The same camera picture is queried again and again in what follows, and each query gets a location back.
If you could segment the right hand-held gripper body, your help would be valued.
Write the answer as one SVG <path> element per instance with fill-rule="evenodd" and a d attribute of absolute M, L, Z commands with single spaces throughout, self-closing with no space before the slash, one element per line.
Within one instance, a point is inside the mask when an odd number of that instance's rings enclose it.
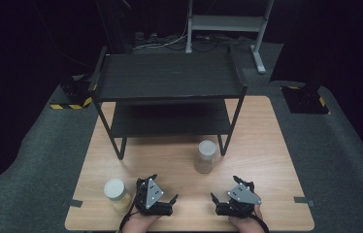
<path fill-rule="evenodd" d="M 260 198 L 241 183 L 228 191 L 227 195 L 230 197 L 227 202 L 229 208 L 217 208 L 215 206 L 215 212 L 219 216 L 250 216 L 254 207 L 262 204 Z"/>

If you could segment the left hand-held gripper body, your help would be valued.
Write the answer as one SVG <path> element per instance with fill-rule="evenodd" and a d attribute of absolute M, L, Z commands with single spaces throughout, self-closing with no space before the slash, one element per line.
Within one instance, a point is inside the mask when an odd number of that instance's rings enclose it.
<path fill-rule="evenodd" d="M 135 207 L 144 216 L 170 216 L 172 209 L 164 209 L 161 207 L 160 198 L 164 195 L 164 191 L 155 181 L 149 182 L 148 190 L 136 190 Z"/>

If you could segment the yellow powder jar white lid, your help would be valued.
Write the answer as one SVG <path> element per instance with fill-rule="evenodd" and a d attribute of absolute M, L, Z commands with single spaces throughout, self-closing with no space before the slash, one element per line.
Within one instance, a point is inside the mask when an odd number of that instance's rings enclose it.
<path fill-rule="evenodd" d="M 114 209 L 126 212 L 132 203 L 132 196 L 120 179 L 108 180 L 104 185 L 104 194 L 113 202 Z"/>

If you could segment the grey powder jar white lid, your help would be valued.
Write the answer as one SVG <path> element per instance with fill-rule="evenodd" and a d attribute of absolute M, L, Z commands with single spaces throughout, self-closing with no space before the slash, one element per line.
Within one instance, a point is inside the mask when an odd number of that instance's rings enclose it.
<path fill-rule="evenodd" d="M 209 140 L 202 141 L 198 146 L 195 169 L 201 174 L 209 174 L 214 168 L 216 146 Z"/>

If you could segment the black two-tier shelf rack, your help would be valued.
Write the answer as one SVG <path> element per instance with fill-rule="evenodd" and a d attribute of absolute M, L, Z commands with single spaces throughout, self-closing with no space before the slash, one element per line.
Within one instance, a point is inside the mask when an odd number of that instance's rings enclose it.
<path fill-rule="evenodd" d="M 226 52 L 108 54 L 88 88 L 118 159 L 127 140 L 215 135 L 228 150 L 248 91 L 242 64 Z"/>

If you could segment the person's right hand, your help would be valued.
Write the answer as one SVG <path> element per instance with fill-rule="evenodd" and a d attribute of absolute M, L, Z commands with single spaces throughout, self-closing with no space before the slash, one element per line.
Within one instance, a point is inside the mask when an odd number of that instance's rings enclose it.
<path fill-rule="evenodd" d="M 265 233 L 261 224 L 251 218 L 239 218 L 230 216 L 228 220 L 238 229 L 240 233 Z"/>

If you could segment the grey carpet mat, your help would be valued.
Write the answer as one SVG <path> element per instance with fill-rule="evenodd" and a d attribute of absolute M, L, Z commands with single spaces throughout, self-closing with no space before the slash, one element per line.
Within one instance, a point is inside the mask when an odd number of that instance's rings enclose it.
<path fill-rule="evenodd" d="M 363 233 L 363 143 L 332 93 L 330 112 L 292 114 L 268 74 L 239 49 L 249 93 L 270 98 L 305 196 L 313 201 L 312 233 Z M 0 175 L 0 233 L 69 233 L 64 222 L 98 115 L 43 108 L 16 161 Z"/>

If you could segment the black box hazard tape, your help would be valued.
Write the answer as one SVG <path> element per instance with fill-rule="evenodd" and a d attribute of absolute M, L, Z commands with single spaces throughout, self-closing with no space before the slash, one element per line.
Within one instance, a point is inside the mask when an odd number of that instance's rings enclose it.
<path fill-rule="evenodd" d="M 309 84 L 283 86 L 281 92 L 292 114 L 327 115 L 329 113 L 324 99 L 318 93 L 317 86 Z"/>
<path fill-rule="evenodd" d="M 74 75 L 62 81 L 49 100 L 54 110 L 79 110 L 89 106 L 92 98 L 88 88 L 91 82 L 89 74 Z"/>

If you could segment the grey metal stand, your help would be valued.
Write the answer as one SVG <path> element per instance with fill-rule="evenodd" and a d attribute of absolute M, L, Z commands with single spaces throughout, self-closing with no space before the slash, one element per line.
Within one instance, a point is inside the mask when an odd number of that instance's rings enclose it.
<path fill-rule="evenodd" d="M 187 0 L 187 36 L 185 52 L 192 52 L 192 32 L 197 30 L 256 32 L 254 45 L 250 46 L 255 66 L 259 74 L 266 73 L 259 49 L 267 28 L 274 0 L 267 0 L 266 9 L 262 17 L 231 17 L 231 16 L 202 16 L 193 14 L 193 0 Z"/>

